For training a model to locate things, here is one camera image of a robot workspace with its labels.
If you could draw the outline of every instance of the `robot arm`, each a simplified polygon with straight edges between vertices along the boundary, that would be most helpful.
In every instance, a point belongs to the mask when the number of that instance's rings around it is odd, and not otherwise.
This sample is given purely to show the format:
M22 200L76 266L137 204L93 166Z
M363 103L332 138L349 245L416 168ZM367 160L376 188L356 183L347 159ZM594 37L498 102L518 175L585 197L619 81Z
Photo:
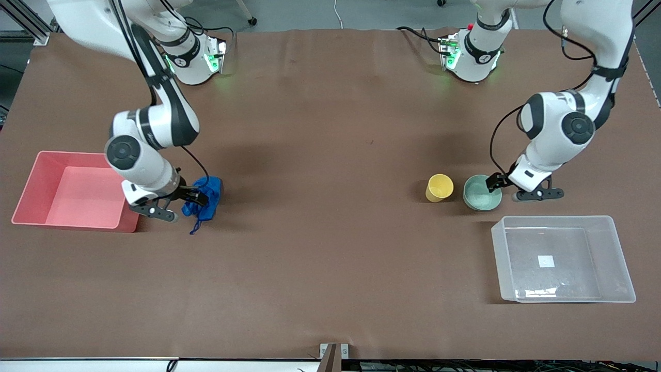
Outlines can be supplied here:
M629 61L633 41L633 0L564 1L563 24L594 46L596 65L580 91L538 93L521 108L518 123L531 140L525 152L505 174L487 180L493 191L509 185L520 191L518 201L562 197L560 189L544 188L552 172L590 144L615 105L615 91Z
M502 43L512 29L512 8L539 8L551 0L471 0L477 8L472 28L441 41L442 65L465 81L480 81L496 68Z
M200 125L184 98L174 72L185 83L197 84L220 70L224 49L214 38L195 35L160 0L48 0L62 29L79 44L135 61L161 104L115 115L106 143L110 166L125 181L122 188L131 208L149 217L173 222L171 200L200 205L207 197L186 182L158 150L185 146ZM180 0L175 6L188 4ZM151 40L161 43L166 63ZM166 200L164 207L159 200Z

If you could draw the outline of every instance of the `green bowl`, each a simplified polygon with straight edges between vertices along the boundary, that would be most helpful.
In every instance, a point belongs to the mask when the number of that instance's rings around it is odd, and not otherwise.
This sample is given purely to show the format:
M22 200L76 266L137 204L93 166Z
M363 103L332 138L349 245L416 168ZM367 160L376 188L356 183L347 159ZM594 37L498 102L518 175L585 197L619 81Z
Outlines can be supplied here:
M471 209L492 210L500 204L502 190L497 189L490 193L486 187L487 178L483 174L474 175L464 184L463 201Z

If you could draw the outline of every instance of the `floor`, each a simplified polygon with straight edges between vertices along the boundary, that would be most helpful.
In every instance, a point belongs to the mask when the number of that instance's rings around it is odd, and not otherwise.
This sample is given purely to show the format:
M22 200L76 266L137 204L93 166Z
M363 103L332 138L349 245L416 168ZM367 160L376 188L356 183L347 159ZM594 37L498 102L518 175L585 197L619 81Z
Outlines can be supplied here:
M335 0L336 9L345 28L359 30L391 30L398 26L413 28L441 28L465 26L475 21L475 8L468 0L447 0L438 7L436 0ZM634 0L634 12L647 0ZM661 0L653 0L653 5ZM340 28L333 10L333 0L245 0L245 4L258 19L249 26L235 0L195 0L181 13L198 19L205 27L230 26L238 32L277 32L291 29ZM559 4L549 12L549 22L559 28ZM516 20L520 28L544 28L543 9L519 9ZM11 19L0 14L0 30L16 29ZM661 11L657 11L638 27L637 46L653 83L661 86ZM23 70L32 45L27 43L1 43L0 64ZM0 66L0 105L11 108L21 74Z

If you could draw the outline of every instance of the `table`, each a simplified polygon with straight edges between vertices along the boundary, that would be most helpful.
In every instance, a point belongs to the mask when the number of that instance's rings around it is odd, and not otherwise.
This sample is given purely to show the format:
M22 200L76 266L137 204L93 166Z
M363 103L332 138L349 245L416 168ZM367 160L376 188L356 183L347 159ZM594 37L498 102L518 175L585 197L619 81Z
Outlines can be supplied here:
M478 85L396 31L238 41L233 75L182 86L202 123L190 149L226 184L194 236L189 219L141 218L135 234L11 224L40 150L101 152L113 115L149 102L128 61L60 34L33 51L0 134L3 357L308 357L347 342L372 359L658 359L661 116L635 49L611 119L554 176L565 198L474 212L461 186L495 170L498 119L589 70L548 32L513 31ZM496 157L509 166L526 144L510 120ZM201 176L182 150L163 155ZM426 203L440 172L456 191ZM612 216L638 301L502 301L490 227L521 214Z

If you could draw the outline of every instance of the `black cable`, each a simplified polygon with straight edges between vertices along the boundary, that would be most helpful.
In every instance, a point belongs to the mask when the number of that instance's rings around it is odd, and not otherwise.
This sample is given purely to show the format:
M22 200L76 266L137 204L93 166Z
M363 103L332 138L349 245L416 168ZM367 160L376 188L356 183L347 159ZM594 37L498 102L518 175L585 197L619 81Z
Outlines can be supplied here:
M573 87L572 90L577 90L578 88L580 88L580 87L582 87L583 85L585 85L585 83L587 83L588 80L590 80L590 78L591 78L593 75L594 75L594 72L590 72L590 74L585 78L585 80L581 81L580 84L578 84L577 86Z
M129 22L128 22L128 18L126 17L126 12L124 12L124 6L122 4L122 0L111 0L110 6L112 6L112 10L114 11L115 18L117 19L117 23L119 24L120 30L124 35L124 40L126 41L126 44L128 45L128 48L131 51L131 55L133 56L133 59L136 61L137 67L140 69L142 76L144 76L144 78L147 79L148 77L147 70L145 69L145 65L142 63L142 58L140 57L140 53L137 50L136 40L133 37L133 33L130 32L130 30L128 30ZM149 94L151 96L150 106L156 105L157 103L156 93L151 87L149 87Z
M202 162L200 162L200 160L198 160L198 158L196 158L195 155L193 155L193 153L190 152L190 150L186 148L186 146L179 146L179 147L184 149L184 151L187 152L188 155L190 155L190 157L193 158L193 160L195 160L195 162L200 166L200 168L202 168L202 170L204 171L204 175L206 176L206 180L204 181L204 183L201 186L193 186L192 188L201 189L202 187L205 187L206 185L208 185L209 184L209 172L207 172L204 165L202 165Z
M179 362L179 360L177 360L177 359L170 360L170 361L167 363L167 368L165 369L165 372L172 372L172 371L174 371L178 362Z
M592 58L592 56L584 56L584 57L572 57L572 56L570 56L569 54L567 54L567 51L564 49L564 43L563 43L563 45L561 46L561 49L563 50L563 54L564 54L564 56L565 56L568 60L572 60L572 61L582 61L582 60L589 60L590 58Z
M188 23L188 20L189 20L189 19L195 21L195 23L197 23L198 25L197 25L197 26L194 26L194 25ZM202 30L202 33L204 33L205 28L204 28L204 26L202 26L202 23L201 23L200 21L198 21L197 19L195 19L195 18L193 18L193 17L184 17L184 20L186 21L186 24L188 25L188 27L190 27L190 28L197 28L198 30Z
M174 18L176 18L176 19L178 19L178 20L181 21L181 18L179 18L179 16L178 16L177 14L175 14L175 7L173 7L172 4L170 4L169 1L167 1L167 0L160 0L160 1L161 1L161 4L163 4L163 6L167 9L167 11L168 11L168 12L169 12ZM205 28L202 26L202 23L200 23L200 21L198 21L197 19L193 18L193 19L194 19L194 20L200 25L199 27L197 27L197 26L195 26L195 25L193 25L193 24L190 24L190 23L186 22L186 18L192 18L192 17L184 17L184 20L183 20L183 22L182 22L183 24L186 25L186 28L187 28L188 30L190 30L193 34L198 35L198 36L204 35ZM193 28L197 28L198 30L201 30L201 31L200 31L200 32L195 32L195 30L193 30Z
M505 174L505 170L502 169L500 164L498 164L496 159L494 159L494 138L496 137L496 132L498 132L498 128L500 128L500 125L505 121L505 119L510 117L511 114L514 114L516 111L520 110L523 106L525 106L525 104L517 107L516 109L510 111L509 113L507 113L507 115L502 117L502 119L500 119L500 121L496 125L496 128L494 128L493 133L491 134L491 141L489 141L489 157L491 158L491 161L496 165L496 167L500 170L500 172L503 174Z
M441 50L436 49L436 48L434 47L434 45L432 44L432 41L429 39L429 36L427 36L427 31L424 29L424 27L422 27L422 29L421 29L420 31L422 31L422 34L424 35L425 40L427 40L427 44L429 44L429 47L430 47L433 51L435 51L436 53L438 53L438 54L440 54L440 55L442 55L442 56L451 56L450 53L448 53L448 52L442 52Z
M637 16L639 16L639 15L642 13L642 11L645 10L645 8L647 8L647 7L648 7L653 1L654 1L654 0L650 0L650 1L648 1L645 5L643 5L642 8L640 8L640 9L636 12L636 14L633 15L633 18L636 18Z
M0 67L2 67L2 68L6 68L6 69L8 69L8 70L15 71L15 72L18 72L18 73L21 74L21 75L23 74L23 71L17 70L17 69L15 69L15 68L13 68L13 67L9 67L9 66L3 65L3 64L0 64Z
M205 27L204 29L207 30L207 31L229 30L232 33L232 35L234 35L234 30L232 30L231 27L227 27L227 26L214 27L214 28L206 28Z
M643 17L641 20L639 20L639 21L636 23L636 27L638 27L638 26L639 26L639 25L640 25L640 24L641 24L641 23L642 23L647 17L649 17L650 14L654 13L654 11L656 10L656 8L659 7L659 5L661 5L661 2L657 3L657 4L652 8L652 10L651 10L649 13L647 13L647 14L645 15L645 17Z
M597 57L594 55L594 53L593 53L593 52L592 52L587 46L585 46L585 45L583 45L583 44L581 44L581 43L579 43L579 42L577 42L577 41L575 41L575 40L573 40L573 39L571 39L571 38L569 38L569 37L565 37L565 36L563 36L561 33L559 33L559 32L557 32L556 30L554 30L554 29L551 27L551 25L549 25L549 22L547 21L547 15L549 14L549 9L551 8L551 5L553 4L554 1L555 1L555 0L551 0L551 2L549 2L549 4L546 6L546 9L544 9L544 14L543 14L542 17L541 17L542 21L544 22L544 26L546 26L546 28L547 28L549 31L551 31L552 34L554 34L555 36L558 36L562 41L568 41L568 42L574 44L575 46L577 46L577 47L579 47L579 48L585 50L585 51L589 54L589 56L586 56L586 57L573 57L573 58L570 58L570 57L566 54L566 52L564 51L564 46L563 46L563 54L564 54L567 58L569 58L569 59L571 59L571 60L587 60L588 58L591 58L592 61L593 61L593 63L596 65L596 64L597 64Z
M395 30L398 30L398 31L409 31L409 32L411 32L412 34L414 34L415 36L417 36L417 37L419 37L419 38L421 38L421 39L425 39L425 40L427 40L427 41L438 42L437 39L430 40L427 36L425 36L425 35L419 33L418 31L415 31L415 30L414 30L413 28L411 28L411 27L400 26L400 27L397 27Z

